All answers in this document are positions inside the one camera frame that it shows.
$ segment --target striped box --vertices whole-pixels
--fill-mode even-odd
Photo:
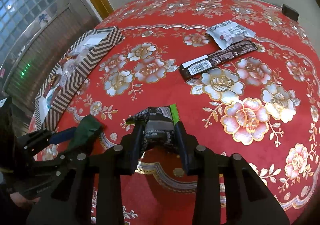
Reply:
[[[49,80],[60,68],[60,64],[57,63],[48,75],[45,82],[42,84],[36,99],[35,99],[35,117],[36,117],[36,129],[46,128],[47,130],[54,131],[60,116],[63,114],[67,108],[69,102],[78,91],[82,83],[85,81],[90,72],[95,68],[95,66],[100,62],[100,60],[123,38],[121,31],[117,27],[93,29],[84,33],[71,47],[72,51],[75,49],[88,35],[94,35],[98,33],[108,32],[105,39],[90,50],[90,53],[84,58],[84,60],[78,65],[78,67],[73,71],[70,78],[67,80],[64,87],[61,88],[57,96],[55,97],[44,122],[40,119],[40,108],[39,99],[44,93]]]

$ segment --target floral tablecloth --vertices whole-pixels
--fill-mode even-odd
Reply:
[[[179,65],[218,50],[204,33],[225,20],[255,31],[259,49],[184,82]],[[308,206],[319,174],[320,64],[303,29],[257,0],[140,0],[97,28],[114,25],[125,39],[89,75],[57,130],[94,115],[106,125],[94,148],[102,153],[132,132],[125,119],[176,103],[187,132],[216,153],[240,153],[293,222]],[[64,149],[50,146],[38,158]],[[195,189],[196,177],[184,174],[178,155],[148,151],[135,175],[122,177],[125,222],[191,224]],[[92,222],[97,191],[96,184]],[[220,191],[224,223],[223,180]]]

